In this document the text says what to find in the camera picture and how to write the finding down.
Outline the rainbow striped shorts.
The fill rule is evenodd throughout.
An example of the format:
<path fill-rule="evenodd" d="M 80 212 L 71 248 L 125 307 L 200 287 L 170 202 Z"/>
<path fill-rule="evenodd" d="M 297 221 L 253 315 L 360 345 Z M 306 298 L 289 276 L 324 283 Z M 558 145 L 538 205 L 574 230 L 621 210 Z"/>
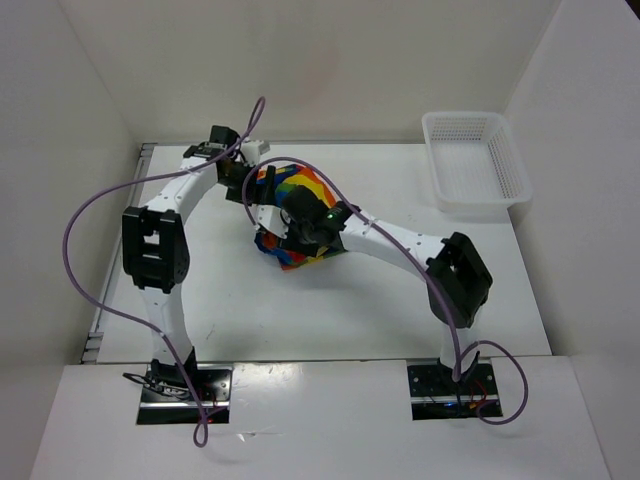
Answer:
<path fill-rule="evenodd" d="M 284 271 L 345 252 L 335 233 L 321 231 L 333 222 L 329 217 L 338 201 L 309 167 L 258 170 L 247 181 L 243 202 L 253 218 L 256 247 Z"/>

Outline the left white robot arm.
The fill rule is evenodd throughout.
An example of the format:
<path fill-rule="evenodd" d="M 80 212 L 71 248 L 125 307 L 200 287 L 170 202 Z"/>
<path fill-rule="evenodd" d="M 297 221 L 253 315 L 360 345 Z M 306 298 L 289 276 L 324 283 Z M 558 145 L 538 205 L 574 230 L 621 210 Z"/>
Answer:
<path fill-rule="evenodd" d="M 122 215 L 123 269 L 139 289 L 152 325 L 150 383 L 185 400 L 200 385 L 195 347 L 187 333 L 182 283 L 190 267 L 185 223 L 216 185 L 237 199 L 246 175 L 269 151 L 228 127 L 211 128 L 207 141 L 183 153 L 178 174 L 155 197 Z"/>

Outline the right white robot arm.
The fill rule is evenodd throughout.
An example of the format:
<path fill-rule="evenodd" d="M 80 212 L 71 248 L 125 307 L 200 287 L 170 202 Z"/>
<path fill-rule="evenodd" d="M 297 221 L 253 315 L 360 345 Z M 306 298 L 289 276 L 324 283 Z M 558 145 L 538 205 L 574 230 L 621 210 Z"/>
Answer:
<path fill-rule="evenodd" d="M 367 255 L 423 281 L 431 312 L 443 324 L 440 385 L 460 393 L 473 382 L 477 348 L 472 327 L 488 300 L 493 278 L 467 235 L 455 232 L 440 238 L 417 233 L 344 201 L 328 207 L 302 186 L 284 196 L 281 208 L 289 221 L 287 246 Z"/>

